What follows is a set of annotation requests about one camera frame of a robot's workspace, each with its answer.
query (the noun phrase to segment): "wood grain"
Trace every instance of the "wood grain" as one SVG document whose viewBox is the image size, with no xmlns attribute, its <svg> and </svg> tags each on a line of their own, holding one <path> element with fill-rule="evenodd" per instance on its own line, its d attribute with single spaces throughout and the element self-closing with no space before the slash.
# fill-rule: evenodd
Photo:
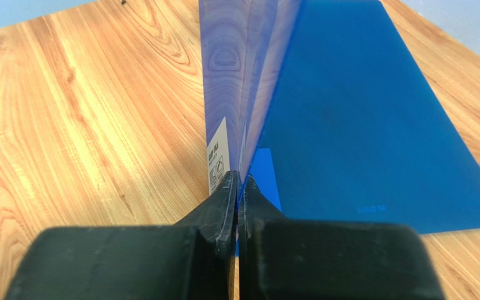
<svg viewBox="0 0 480 300">
<path fill-rule="evenodd" d="M 480 57 L 383 1 L 480 164 Z M 45 228 L 172 223 L 207 196 L 196 0 L 101 0 L 0 29 L 0 299 Z M 423 237 L 480 299 L 480 230 Z"/>
</svg>

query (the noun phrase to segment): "tabletop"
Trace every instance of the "tabletop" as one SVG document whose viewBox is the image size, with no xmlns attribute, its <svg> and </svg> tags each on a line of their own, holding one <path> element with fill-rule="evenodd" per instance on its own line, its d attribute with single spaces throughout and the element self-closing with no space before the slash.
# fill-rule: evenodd
<svg viewBox="0 0 480 300">
<path fill-rule="evenodd" d="M 386 10 L 480 165 L 480 57 Z M 0 29 L 0 299 L 51 226 L 169 224 L 208 196 L 197 0 L 100 0 Z M 422 237 L 480 299 L 480 230 Z"/>
</svg>

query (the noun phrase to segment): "blue plastic folder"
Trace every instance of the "blue plastic folder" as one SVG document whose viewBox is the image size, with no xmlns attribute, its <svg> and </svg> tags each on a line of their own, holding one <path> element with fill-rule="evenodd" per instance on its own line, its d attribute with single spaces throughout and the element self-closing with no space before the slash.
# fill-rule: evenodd
<svg viewBox="0 0 480 300">
<path fill-rule="evenodd" d="M 199 9 L 210 191 L 232 169 L 290 218 L 480 228 L 480 167 L 380 2 Z"/>
</svg>

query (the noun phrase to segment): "white label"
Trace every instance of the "white label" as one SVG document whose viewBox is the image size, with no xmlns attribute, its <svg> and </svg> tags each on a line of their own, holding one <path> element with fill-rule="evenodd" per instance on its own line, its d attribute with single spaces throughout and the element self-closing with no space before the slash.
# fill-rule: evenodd
<svg viewBox="0 0 480 300">
<path fill-rule="evenodd" d="M 231 170 L 225 117 L 221 120 L 221 124 L 207 147 L 207 165 L 209 166 L 209 192 L 212 194 L 223 179 L 225 172 Z"/>
</svg>

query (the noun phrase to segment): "background wall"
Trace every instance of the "background wall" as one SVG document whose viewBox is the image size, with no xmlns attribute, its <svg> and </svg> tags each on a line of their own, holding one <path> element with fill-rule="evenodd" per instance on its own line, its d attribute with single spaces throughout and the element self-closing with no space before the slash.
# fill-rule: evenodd
<svg viewBox="0 0 480 300">
<path fill-rule="evenodd" d="M 92 0 L 0 0 L 0 27 L 16 24 L 45 14 L 51 14 L 91 1 Z M 401 1 L 480 55 L 480 0 Z"/>
</svg>

